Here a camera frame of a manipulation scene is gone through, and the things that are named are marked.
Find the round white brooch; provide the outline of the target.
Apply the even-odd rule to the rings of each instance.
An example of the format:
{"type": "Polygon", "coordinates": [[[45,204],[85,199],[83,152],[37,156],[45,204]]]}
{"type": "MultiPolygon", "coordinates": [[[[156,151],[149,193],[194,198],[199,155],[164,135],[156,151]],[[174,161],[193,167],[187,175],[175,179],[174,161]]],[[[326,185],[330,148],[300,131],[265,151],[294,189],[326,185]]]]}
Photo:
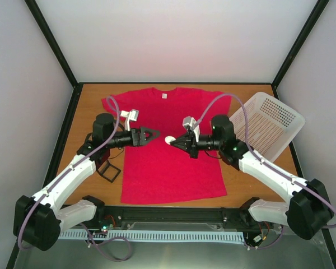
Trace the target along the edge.
{"type": "Polygon", "coordinates": [[[166,136],[165,137],[165,142],[168,144],[168,145],[170,145],[172,142],[174,142],[176,140],[176,138],[175,137],[173,137],[173,136],[166,136]]]}

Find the red t-shirt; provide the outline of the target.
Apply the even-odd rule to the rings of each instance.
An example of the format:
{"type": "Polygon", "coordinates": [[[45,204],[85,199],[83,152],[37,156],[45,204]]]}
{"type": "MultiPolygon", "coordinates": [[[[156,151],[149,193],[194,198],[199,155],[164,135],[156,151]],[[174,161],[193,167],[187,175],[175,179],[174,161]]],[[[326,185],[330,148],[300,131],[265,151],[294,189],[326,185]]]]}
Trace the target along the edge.
{"type": "Polygon", "coordinates": [[[186,116],[198,119],[221,92],[177,87],[161,91],[154,87],[114,96],[120,110],[139,111],[133,128],[145,126],[160,136],[143,147],[126,147],[121,202],[152,205],[184,202],[227,194],[216,152],[200,152],[197,159],[165,142],[165,137],[184,134],[186,116]]]}

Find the white perforated plastic basket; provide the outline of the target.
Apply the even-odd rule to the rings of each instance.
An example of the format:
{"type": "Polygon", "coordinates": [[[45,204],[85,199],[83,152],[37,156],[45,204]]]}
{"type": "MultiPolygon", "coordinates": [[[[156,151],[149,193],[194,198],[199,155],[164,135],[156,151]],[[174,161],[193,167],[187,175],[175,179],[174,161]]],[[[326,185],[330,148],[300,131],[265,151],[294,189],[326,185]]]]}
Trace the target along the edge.
{"type": "Polygon", "coordinates": [[[244,104],[248,142],[274,162],[305,125],[305,118],[273,96],[257,92],[244,104]]]}

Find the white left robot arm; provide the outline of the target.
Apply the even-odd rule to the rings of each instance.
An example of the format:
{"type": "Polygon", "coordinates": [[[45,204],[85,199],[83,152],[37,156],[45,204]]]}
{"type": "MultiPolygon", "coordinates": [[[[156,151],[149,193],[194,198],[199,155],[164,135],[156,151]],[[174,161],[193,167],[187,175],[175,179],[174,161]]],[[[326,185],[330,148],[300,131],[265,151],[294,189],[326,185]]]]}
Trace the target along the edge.
{"type": "Polygon", "coordinates": [[[105,204],[93,196],[85,196],[74,205],[64,207],[67,198],[90,176],[102,175],[109,167],[110,150],[140,147],[160,135],[147,127],[130,128],[138,117],[136,110],[124,113],[125,123],[112,114],[101,113],[93,122],[92,132],[68,166],[50,183],[31,197],[21,196],[15,204],[13,233],[20,249],[24,242],[47,251],[62,232],[82,222],[100,225],[105,219],[105,204]]]}

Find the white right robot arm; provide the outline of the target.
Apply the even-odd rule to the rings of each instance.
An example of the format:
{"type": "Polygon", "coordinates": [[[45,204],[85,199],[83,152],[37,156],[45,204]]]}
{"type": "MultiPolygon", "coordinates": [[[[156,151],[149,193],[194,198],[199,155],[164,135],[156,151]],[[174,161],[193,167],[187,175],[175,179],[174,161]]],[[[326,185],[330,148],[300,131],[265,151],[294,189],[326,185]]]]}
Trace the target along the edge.
{"type": "Polygon", "coordinates": [[[167,136],[165,142],[196,159],[201,151],[218,151],[227,165],[256,178],[278,194],[283,202],[252,198],[241,206],[242,219],[249,223],[273,222],[288,226],[296,235],[310,240],[333,218],[324,184],[313,179],[296,177],[263,158],[245,142],[239,140],[234,125],[226,115],[211,119],[212,133],[201,134],[193,117],[183,120],[186,133],[178,138],[167,136]]]}

